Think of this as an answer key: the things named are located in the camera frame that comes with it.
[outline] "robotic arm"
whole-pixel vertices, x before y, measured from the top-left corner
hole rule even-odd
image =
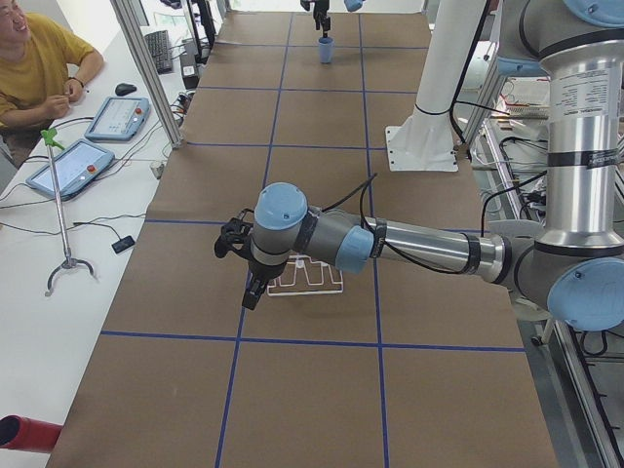
[[[583,10],[586,3],[591,8]],[[624,3],[507,0],[505,9],[503,23],[516,27],[503,26],[510,32],[501,43],[510,47],[501,52],[511,51],[506,58],[519,64],[536,56],[551,75],[543,232],[536,239],[479,238],[323,211],[308,206],[293,185],[272,184],[260,193],[254,223],[245,222],[244,213],[232,218],[214,246],[218,257],[232,251],[249,262],[245,307],[255,308],[295,251],[350,272],[382,257],[439,273],[477,274],[579,330],[624,320],[624,240],[612,229]]]
[[[355,12],[362,8],[365,0],[344,0],[344,6],[349,12]],[[314,3],[312,17],[316,23],[316,30],[323,29],[323,37],[328,37],[328,32],[332,29],[332,18],[328,16],[330,0],[300,0],[301,8],[306,12],[310,11],[310,4]]]

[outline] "white robot column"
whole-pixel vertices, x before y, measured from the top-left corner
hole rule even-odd
[[[449,109],[486,2],[441,2],[414,111],[386,128],[391,171],[457,171]]]

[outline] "red cylinder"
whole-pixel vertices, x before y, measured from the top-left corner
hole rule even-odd
[[[23,416],[0,419],[0,449],[51,453],[62,426]]]

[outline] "white desk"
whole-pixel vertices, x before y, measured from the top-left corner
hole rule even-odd
[[[149,98],[121,33],[105,51],[106,66],[88,85],[89,92],[63,119],[94,116],[103,100],[114,95],[121,82],[132,83],[132,97]],[[177,63],[175,70],[161,75],[167,97],[173,102],[183,85]],[[101,143],[122,157],[158,122],[151,111],[147,122],[128,143]],[[89,122],[58,129],[57,140],[67,145],[82,137]],[[158,181],[149,169],[152,161],[166,159],[167,137],[154,133],[132,162],[117,175],[88,187],[64,203],[67,225],[98,216],[145,213]],[[47,155],[43,143],[33,154]],[[26,162],[2,196],[30,176],[39,162]],[[18,187],[0,206],[43,200],[27,187]],[[27,229],[59,231],[54,202],[0,210],[0,221]],[[142,218],[102,221],[122,237],[138,236]],[[60,235],[35,235],[7,227],[0,228],[0,417],[20,414],[62,424],[98,338],[101,325],[117,290],[132,250],[116,254],[117,240],[107,228],[82,226],[69,231],[74,257],[88,260],[96,270],[95,280],[86,268],[62,271],[55,277],[51,297],[45,297],[48,276],[64,260]],[[47,454],[0,450],[3,468],[39,468]]]

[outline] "keyboard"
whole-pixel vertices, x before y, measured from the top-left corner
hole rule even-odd
[[[150,32],[143,36],[147,43],[147,50],[154,60],[158,74],[167,73],[174,69],[172,50],[169,45],[169,34],[166,30]]]

